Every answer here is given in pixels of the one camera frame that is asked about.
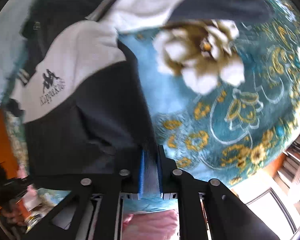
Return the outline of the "person's left hand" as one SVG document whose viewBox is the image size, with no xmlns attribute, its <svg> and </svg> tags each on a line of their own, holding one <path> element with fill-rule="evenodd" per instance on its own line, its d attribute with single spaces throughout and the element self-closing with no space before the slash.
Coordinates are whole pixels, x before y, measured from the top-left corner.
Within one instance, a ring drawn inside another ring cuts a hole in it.
<svg viewBox="0 0 300 240">
<path fill-rule="evenodd" d="M 27 224 L 17 204 L 10 204 L 6 209 L 0 209 L 0 222 L 2 226 L 12 235 L 23 235 L 27 231 Z"/>
</svg>

